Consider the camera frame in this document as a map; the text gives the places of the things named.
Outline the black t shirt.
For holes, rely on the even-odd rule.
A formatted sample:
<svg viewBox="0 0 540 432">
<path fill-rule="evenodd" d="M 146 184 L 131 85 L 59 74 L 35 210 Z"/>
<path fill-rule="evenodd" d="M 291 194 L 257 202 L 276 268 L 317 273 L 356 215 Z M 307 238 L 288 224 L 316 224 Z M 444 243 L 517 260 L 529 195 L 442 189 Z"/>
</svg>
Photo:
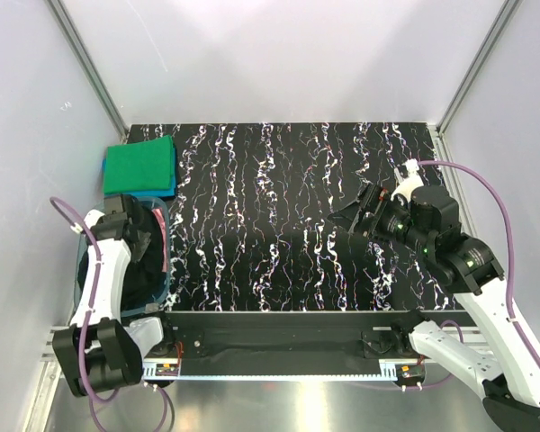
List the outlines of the black t shirt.
<svg viewBox="0 0 540 432">
<path fill-rule="evenodd" d="M 162 272 L 162 238 L 158 222 L 152 209 L 144 203 L 142 206 L 149 216 L 151 242 L 143 258 L 138 262 L 130 262 L 126 268 L 122 293 L 121 311 L 131 311 L 144 308 L 153 302 L 165 287 L 166 273 Z"/>
</svg>

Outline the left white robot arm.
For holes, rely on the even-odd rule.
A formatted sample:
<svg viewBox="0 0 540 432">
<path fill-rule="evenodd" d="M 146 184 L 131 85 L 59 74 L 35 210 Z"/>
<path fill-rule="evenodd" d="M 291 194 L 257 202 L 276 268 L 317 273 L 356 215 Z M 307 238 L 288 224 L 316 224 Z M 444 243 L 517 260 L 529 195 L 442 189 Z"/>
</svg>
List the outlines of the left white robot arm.
<svg viewBox="0 0 540 432">
<path fill-rule="evenodd" d="M 129 194 L 105 198 L 103 209 L 81 216 L 58 197 L 50 204 L 86 237 L 87 269 L 80 301 L 67 328 L 55 332 L 55 357 L 71 392 L 103 402 L 140 383 L 143 359 L 167 356 L 176 334 L 158 316 L 122 324 L 122 292 L 129 268 L 162 271 L 164 237 L 155 213 Z"/>
</svg>

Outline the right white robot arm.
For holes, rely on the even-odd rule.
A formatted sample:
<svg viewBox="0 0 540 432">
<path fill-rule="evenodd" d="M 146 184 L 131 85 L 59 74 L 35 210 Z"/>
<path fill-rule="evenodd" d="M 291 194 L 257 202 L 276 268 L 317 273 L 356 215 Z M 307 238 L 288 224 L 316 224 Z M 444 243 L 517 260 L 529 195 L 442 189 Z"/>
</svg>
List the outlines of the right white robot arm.
<svg viewBox="0 0 540 432">
<path fill-rule="evenodd" d="M 328 220 L 350 235 L 393 240 L 417 252 L 427 270 L 461 304 L 487 342 L 481 354 L 447 335 L 421 312 L 391 326 L 399 356 L 428 357 L 471 389 L 503 431 L 540 431 L 540 366 L 517 329 L 517 306 L 506 296 L 509 276 L 481 240 L 462 231 L 458 202 L 437 185 L 392 196 L 369 184 Z"/>
</svg>

